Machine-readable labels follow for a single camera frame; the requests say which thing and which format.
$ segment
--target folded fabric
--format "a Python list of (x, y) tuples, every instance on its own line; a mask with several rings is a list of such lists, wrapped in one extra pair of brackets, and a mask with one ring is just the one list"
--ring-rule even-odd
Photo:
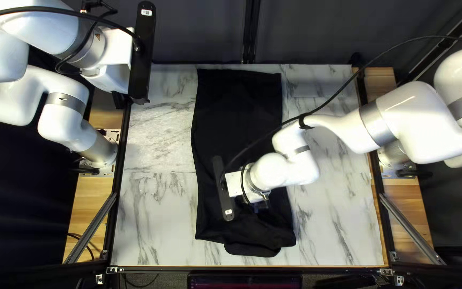
[[(238, 152), (282, 122), (281, 74), (198, 69), (199, 85), (191, 130), (199, 200), (196, 239), (223, 243), (231, 254), (273, 257), (295, 245), (286, 188), (274, 189), (269, 206), (255, 212), (234, 198), (234, 220), (222, 217), (212, 158), (228, 163)], [(228, 172), (274, 152), (268, 137), (239, 158)]]

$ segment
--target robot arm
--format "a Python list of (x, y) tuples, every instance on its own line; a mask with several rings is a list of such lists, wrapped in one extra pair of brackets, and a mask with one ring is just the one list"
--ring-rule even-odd
[[(0, 0), (0, 10), (23, 6), (72, 10), (60, 0)], [(47, 12), (0, 16), (0, 83), (23, 76), (26, 44), (62, 59), (80, 46), (90, 25), (82, 18)], [(68, 63), (80, 68), (82, 76), (96, 87), (127, 94), (131, 56), (131, 36), (119, 29), (98, 27)]]
[[(399, 141), (415, 163), (446, 161), (462, 166), (462, 51), (448, 57), (435, 77), (438, 92), (424, 82), (407, 83), (343, 117), (309, 115), (304, 123), (334, 132), (355, 153), (367, 153)], [(273, 188), (316, 181), (319, 172), (299, 123), (277, 132), (277, 153), (245, 168), (244, 191), (252, 200)], [(241, 195), (240, 177), (225, 174), (230, 196)]]
[(44, 93), (48, 97), (38, 121), (39, 134), (84, 156), (95, 168), (111, 165), (117, 145), (83, 119), (88, 89), (66, 76), (28, 65), (20, 80), (1, 83), (0, 122), (28, 125)]

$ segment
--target white marble surface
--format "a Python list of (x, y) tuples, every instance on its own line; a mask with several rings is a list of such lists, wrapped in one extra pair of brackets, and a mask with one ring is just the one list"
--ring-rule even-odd
[[(197, 179), (190, 146), (197, 68), (281, 73), (283, 118), (330, 97), (347, 65), (154, 65), (150, 104), (134, 105), (113, 246), (113, 265), (383, 265), (366, 155), (315, 128), (306, 139), (321, 176), (288, 188), (297, 245), (273, 258), (235, 256), (219, 243), (195, 240)], [(357, 108), (354, 84), (319, 113)]]

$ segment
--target black pants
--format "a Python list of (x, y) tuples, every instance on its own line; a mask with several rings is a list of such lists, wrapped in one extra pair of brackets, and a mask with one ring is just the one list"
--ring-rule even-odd
[[(273, 257), (295, 245), (286, 188), (274, 189), (269, 207), (255, 213), (234, 198), (234, 220), (222, 218), (211, 159), (227, 164), (238, 152), (281, 124), (280, 74), (198, 69), (199, 86), (191, 131), (199, 201), (196, 239), (223, 243), (228, 253)], [(271, 137), (250, 149), (228, 172), (273, 152)]]

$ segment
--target white label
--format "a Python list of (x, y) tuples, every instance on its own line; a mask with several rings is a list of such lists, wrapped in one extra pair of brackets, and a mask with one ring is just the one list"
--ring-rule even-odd
[(152, 10), (142, 9), (142, 15), (152, 16)]

